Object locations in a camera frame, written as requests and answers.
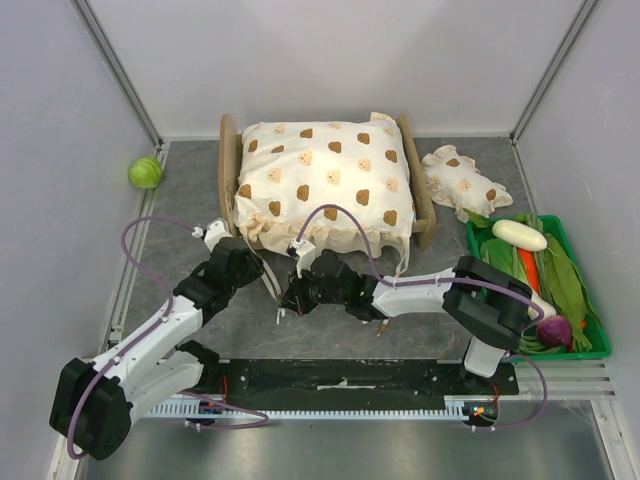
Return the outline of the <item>bear print cream quilt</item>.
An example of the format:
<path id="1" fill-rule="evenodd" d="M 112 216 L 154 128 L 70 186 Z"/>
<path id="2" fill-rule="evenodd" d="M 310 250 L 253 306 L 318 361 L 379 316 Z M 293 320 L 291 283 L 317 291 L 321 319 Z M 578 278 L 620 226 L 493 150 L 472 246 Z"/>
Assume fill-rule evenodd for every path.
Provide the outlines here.
<path id="1" fill-rule="evenodd" d="M 297 236 L 318 251 L 398 251 L 409 264 L 414 207 L 394 119 L 260 122 L 242 133 L 234 223 L 248 241 L 284 254 Z"/>

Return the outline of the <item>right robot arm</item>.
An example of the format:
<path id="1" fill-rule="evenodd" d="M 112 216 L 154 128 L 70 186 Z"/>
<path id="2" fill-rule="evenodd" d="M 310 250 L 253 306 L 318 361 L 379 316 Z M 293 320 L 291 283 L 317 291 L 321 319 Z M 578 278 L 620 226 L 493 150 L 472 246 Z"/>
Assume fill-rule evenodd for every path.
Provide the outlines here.
<path id="1" fill-rule="evenodd" d="M 504 355 L 518 347 L 532 294 L 526 283 L 473 256 L 438 273 L 394 279 L 359 274 L 325 251 L 289 275 L 279 307 L 303 316 L 321 304 L 340 305 L 364 322 L 446 313 L 471 334 L 457 377 L 465 391 L 477 394 L 493 383 Z"/>

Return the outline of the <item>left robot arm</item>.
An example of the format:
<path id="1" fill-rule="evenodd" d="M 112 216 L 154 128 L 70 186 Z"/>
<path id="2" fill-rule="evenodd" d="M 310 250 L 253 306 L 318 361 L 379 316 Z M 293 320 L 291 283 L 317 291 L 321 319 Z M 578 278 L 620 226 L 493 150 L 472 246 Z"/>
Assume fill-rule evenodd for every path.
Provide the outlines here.
<path id="1" fill-rule="evenodd" d="M 217 355 L 188 338 L 263 272 L 244 240 L 224 236 L 132 334 L 92 360 L 69 361 L 61 370 L 49 418 L 65 437 L 68 455 L 104 460 L 142 416 L 172 395 L 191 387 L 198 393 L 215 389 Z"/>

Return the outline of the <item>wooden pet bed frame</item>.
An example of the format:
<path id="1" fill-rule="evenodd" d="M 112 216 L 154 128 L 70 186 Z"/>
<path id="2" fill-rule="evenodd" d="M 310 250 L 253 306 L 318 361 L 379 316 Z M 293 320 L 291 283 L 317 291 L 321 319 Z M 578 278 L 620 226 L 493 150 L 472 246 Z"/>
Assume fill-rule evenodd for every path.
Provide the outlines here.
<path id="1" fill-rule="evenodd" d="M 412 237 L 420 250 L 426 250 L 436 231 L 436 214 L 414 142 L 409 117 L 405 112 L 401 112 L 395 118 L 395 122 L 402 134 L 406 163 L 410 171 L 410 188 L 416 217 L 412 226 Z M 240 236 L 234 223 L 234 207 L 243 155 L 242 135 L 238 133 L 233 117 L 230 114 L 224 114 L 220 122 L 218 191 L 221 216 L 227 221 L 229 231 L 235 237 Z"/>

